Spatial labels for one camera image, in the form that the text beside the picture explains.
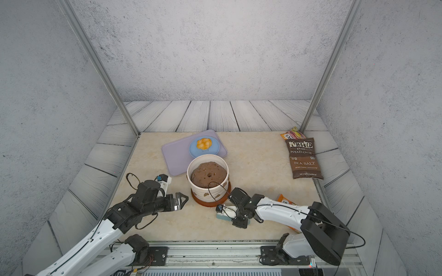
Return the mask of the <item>right aluminium frame post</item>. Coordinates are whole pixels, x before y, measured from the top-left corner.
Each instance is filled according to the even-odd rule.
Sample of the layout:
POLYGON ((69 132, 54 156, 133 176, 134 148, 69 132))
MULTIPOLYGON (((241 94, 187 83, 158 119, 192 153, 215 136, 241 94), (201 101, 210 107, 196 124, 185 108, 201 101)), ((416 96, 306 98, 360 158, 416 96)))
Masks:
POLYGON ((325 67, 325 70, 322 74, 322 77, 318 83, 318 86, 313 94, 313 97, 310 101, 310 105, 307 109, 307 113, 303 119, 300 131, 304 132, 307 130, 308 125, 310 124, 311 118, 313 117, 314 111, 316 110, 318 104, 321 101, 321 98, 325 92, 326 86, 332 76, 333 70, 339 60, 340 54, 345 47, 345 43, 348 40, 349 34, 351 33, 351 29, 353 24, 355 23, 356 17, 358 16, 358 12, 362 5, 362 0, 354 0, 350 6, 350 10, 346 16, 344 21, 344 25, 339 33, 339 36, 334 45, 333 51, 331 52, 329 61, 325 67))

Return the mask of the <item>orange pink snack packet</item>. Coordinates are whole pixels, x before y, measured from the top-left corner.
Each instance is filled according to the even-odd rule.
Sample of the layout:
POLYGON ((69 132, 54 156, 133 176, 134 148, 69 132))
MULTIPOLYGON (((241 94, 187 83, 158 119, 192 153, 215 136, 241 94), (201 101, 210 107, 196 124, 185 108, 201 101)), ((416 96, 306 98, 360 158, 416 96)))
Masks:
POLYGON ((291 130, 286 133, 281 134, 281 137, 284 140, 302 140, 306 139, 305 135, 301 133, 297 127, 293 127, 291 130))

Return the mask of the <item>orange candy packet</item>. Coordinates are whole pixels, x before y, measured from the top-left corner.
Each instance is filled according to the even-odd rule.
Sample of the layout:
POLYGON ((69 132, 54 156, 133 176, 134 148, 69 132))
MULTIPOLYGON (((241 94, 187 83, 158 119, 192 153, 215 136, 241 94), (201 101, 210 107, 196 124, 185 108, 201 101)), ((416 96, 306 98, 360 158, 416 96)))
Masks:
POLYGON ((296 203, 290 201, 289 199, 287 199, 286 197, 284 197, 282 194, 280 194, 278 196, 277 199, 278 202, 284 203, 284 204, 290 204, 290 205, 296 205, 296 203))

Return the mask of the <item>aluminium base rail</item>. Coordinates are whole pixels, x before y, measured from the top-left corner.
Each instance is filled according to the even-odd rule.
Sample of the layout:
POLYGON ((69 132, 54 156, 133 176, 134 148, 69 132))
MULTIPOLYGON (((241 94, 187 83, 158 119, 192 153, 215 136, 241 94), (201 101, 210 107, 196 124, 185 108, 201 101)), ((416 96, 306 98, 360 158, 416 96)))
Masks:
POLYGON ((264 266, 260 263, 263 246, 276 241, 154 241, 153 247, 167 247, 163 266, 127 266, 119 276, 364 276, 366 271, 354 249, 346 250, 339 266, 317 256, 293 265, 264 266))

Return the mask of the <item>terracotta saucer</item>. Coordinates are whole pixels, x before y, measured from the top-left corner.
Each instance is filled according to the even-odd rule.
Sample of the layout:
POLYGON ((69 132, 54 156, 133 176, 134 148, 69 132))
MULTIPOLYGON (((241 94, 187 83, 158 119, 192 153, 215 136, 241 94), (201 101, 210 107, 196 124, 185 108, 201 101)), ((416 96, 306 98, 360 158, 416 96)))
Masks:
POLYGON ((216 207, 216 206, 219 205, 219 204, 223 204, 223 203, 228 199, 228 197, 229 197, 229 195, 230 195, 230 192, 231 192, 231 183, 228 184, 228 186, 227 186, 227 190, 225 191, 224 196, 221 197, 220 199, 216 200, 216 201, 204 202, 204 201, 202 201, 202 200, 199 200, 199 199, 195 196, 194 192, 192 192, 192 198, 193 198, 198 204, 200 204, 201 206, 212 208, 212 207, 216 207))

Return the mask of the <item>aluminium frame post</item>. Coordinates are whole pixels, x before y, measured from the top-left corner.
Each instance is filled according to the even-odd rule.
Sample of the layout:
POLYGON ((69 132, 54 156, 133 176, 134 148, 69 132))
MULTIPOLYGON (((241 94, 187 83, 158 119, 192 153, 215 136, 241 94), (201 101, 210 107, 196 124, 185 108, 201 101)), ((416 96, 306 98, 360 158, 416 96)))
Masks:
POLYGON ((362 0, 354 0, 350 6, 350 10, 346 16, 344 21, 344 25, 339 33, 339 36, 334 45, 333 51, 331 52, 329 61, 325 67, 325 70, 322 74, 322 77, 318 83, 318 86, 313 94, 313 97, 310 101, 310 105, 307 109, 307 113, 303 119, 300 131, 304 132, 307 130, 308 125, 310 124, 311 118, 313 117, 314 111, 316 110, 318 104, 321 101, 321 98, 325 92, 326 86, 332 76, 333 70, 339 60, 340 54, 345 47, 345 43, 348 40, 349 34, 351 33, 351 29, 353 24, 355 23, 356 17, 358 16, 358 12, 362 5, 362 0))
POLYGON ((125 104, 123 103, 120 95, 118 94, 116 87, 114 83, 112 82, 109 74, 107 73, 104 65, 102 64, 102 61, 100 60, 97 51, 93 47, 90 39, 88 38, 80 20, 78 19, 70 1, 68 0, 58 0, 57 1, 61 11, 63 12, 64 16, 66 17, 71 29, 73 30, 74 34, 76 35, 77 39, 79 40, 81 46, 86 51, 87 56, 89 57, 90 61, 92 62, 92 65, 96 72, 98 73, 99 77, 103 81, 108 93, 114 100, 118 110, 122 113, 123 118, 127 122, 127 124, 130 126, 132 132, 134 135, 138 138, 140 137, 140 130, 135 125, 132 116, 130 115, 129 111, 125 107, 125 104))

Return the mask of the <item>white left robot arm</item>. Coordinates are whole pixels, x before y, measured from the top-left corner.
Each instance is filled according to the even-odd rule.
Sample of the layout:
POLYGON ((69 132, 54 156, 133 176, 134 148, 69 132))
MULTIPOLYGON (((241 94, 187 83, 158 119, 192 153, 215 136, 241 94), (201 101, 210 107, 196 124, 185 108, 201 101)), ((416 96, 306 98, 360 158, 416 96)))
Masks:
POLYGON ((109 208, 102 220, 71 250, 39 272, 41 276, 108 276, 124 266, 151 264, 149 243, 140 235, 130 236, 115 251, 92 263, 103 250, 120 239, 144 217, 183 209, 189 198, 177 192, 168 194, 172 179, 159 175, 141 182, 134 194, 109 208))

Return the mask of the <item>blue plate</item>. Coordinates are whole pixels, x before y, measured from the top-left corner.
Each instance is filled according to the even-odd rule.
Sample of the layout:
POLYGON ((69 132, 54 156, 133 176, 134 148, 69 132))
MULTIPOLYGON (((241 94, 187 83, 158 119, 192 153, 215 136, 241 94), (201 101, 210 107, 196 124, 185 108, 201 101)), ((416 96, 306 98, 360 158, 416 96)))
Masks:
POLYGON ((206 154, 217 155, 220 149, 221 145, 218 139, 210 136, 198 137, 189 145, 189 153, 194 158, 206 154))

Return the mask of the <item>white ceramic pot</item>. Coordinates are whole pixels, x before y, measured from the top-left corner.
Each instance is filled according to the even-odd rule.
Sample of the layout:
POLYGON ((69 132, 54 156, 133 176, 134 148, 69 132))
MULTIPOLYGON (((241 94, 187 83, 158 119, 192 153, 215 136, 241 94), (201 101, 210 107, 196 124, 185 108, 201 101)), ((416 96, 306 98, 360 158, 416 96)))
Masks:
POLYGON ((191 192, 194 192, 195 196, 204 202, 216 201, 224 196, 227 186, 230 183, 230 171, 227 163, 223 158, 213 154, 202 155, 195 158, 188 166, 186 172, 187 180, 191 187, 191 192), (227 170, 227 177, 222 184, 219 184, 213 188, 201 188, 194 185, 191 182, 191 174, 194 169, 196 169, 200 164, 206 162, 216 162, 227 170))

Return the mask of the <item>left aluminium frame post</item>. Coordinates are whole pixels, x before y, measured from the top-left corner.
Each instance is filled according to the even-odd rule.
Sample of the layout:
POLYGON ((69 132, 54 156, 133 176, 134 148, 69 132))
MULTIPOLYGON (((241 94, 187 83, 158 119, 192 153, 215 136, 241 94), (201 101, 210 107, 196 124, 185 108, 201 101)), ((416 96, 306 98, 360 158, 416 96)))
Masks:
POLYGON ((114 100, 118 110, 122 113, 123 118, 127 122, 127 124, 130 126, 132 132, 134 135, 138 138, 140 137, 140 130, 135 125, 132 116, 130 115, 129 111, 125 107, 125 104, 123 103, 120 95, 118 94, 116 87, 114 83, 112 82, 109 74, 107 73, 104 65, 102 64, 102 61, 100 60, 97 51, 93 47, 90 39, 88 38, 80 20, 78 19, 70 1, 68 0, 58 0, 57 1, 61 11, 63 12, 64 16, 66 17, 71 29, 73 30, 74 34, 76 35, 77 39, 79 40, 81 46, 86 51, 87 56, 89 57, 90 61, 92 62, 92 65, 96 72, 98 73, 99 77, 103 81, 108 93, 114 100))

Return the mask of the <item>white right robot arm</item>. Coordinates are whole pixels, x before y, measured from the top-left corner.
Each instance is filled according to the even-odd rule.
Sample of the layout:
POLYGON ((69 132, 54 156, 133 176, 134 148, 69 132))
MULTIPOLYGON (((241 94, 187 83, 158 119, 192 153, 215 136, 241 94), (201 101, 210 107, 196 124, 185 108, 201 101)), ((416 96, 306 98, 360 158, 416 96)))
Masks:
POLYGON ((341 264, 351 231, 324 204, 298 206, 272 200, 261 194, 248 194, 236 187, 228 196, 230 206, 216 206, 217 217, 229 219, 245 229, 251 219, 273 221, 298 231, 285 233, 275 247, 261 252, 260 263, 267 266, 295 265, 299 258, 316 255, 324 262, 341 264))

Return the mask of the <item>yellow food on plate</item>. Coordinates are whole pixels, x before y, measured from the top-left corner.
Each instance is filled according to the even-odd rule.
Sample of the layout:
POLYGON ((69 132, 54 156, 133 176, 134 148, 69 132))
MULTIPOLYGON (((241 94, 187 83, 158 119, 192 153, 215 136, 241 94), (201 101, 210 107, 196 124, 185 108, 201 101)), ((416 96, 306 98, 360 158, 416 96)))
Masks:
POLYGON ((197 141, 196 148, 205 151, 212 146, 212 140, 210 138, 201 138, 197 141))

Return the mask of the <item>lavender plastic tray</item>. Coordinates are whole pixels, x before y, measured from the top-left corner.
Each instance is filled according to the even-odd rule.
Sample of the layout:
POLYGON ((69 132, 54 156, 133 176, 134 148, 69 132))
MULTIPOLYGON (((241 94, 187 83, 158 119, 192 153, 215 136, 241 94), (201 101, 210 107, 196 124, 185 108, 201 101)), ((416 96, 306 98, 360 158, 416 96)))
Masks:
POLYGON ((205 154, 213 154, 224 158, 227 156, 227 149, 223 145, 218 134, 210 129, 186 138, 182 138, 162 146, 162 153, 165 159, 169 175, 177 176, 187 172, 189 164, 197 157, 205 154), (202 139, 209 139, 212 145, 209 149, 197 148, 197 142, 202 139))

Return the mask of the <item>brown soil in pot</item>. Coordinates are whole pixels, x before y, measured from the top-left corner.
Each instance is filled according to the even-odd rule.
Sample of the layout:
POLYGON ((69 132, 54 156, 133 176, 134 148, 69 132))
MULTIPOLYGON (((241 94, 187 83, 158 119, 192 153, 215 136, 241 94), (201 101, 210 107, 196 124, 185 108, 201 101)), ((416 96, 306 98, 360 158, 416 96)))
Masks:
POLYGON ((200 164, 192 171, 191 182, 201 188, 213 188, 222 184, 227 177, 227 170, 216 162, 200 164))

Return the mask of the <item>brown Kettle chips bag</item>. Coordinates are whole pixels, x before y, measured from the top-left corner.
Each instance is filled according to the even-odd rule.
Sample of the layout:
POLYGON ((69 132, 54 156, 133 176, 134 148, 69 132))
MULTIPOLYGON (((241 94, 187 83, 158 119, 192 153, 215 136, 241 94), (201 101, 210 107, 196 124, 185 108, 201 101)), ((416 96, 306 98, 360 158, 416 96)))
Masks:
POLYGON ((316 159, 313 138, 288 139, 285 143, 289 151, 293 179, 324 179, 320 165, 316 159))

